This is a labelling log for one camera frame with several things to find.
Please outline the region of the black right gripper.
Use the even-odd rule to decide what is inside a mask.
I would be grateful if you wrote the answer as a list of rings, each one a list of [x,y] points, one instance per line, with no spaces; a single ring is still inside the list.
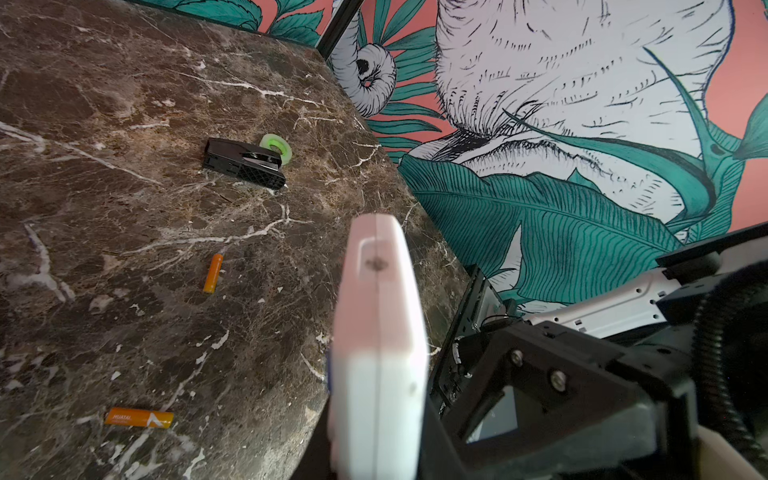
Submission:
[[[694,479],[675,352],[513,316],[478,267],[430,378],[423,479]]]

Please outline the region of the white remote control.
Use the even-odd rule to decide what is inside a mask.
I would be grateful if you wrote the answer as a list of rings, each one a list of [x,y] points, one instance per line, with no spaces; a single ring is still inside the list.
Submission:
[[[416,478],[429,359],[403,230],[392,215],[361,215],[350,227],[328,363],[339,478]]]

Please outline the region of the orange AA battery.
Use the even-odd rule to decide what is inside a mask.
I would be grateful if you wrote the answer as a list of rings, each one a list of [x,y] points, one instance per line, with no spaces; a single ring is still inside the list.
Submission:
[[[107,413],[106,425],[168,429],[174,420],[170,412],[113,407]]]
[[[220,277],[221,267],[223,264],[223,254],[216,253],[211,260],[207,276],[203,286],[203,292],[206,294],[213,294],[216,290],[218,280]]]

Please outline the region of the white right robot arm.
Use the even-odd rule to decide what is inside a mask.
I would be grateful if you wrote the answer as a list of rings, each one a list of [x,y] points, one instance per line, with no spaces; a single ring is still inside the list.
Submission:
[[[421,479],[763,479],[767,228],[526,313],[479,269],[430,378]]]

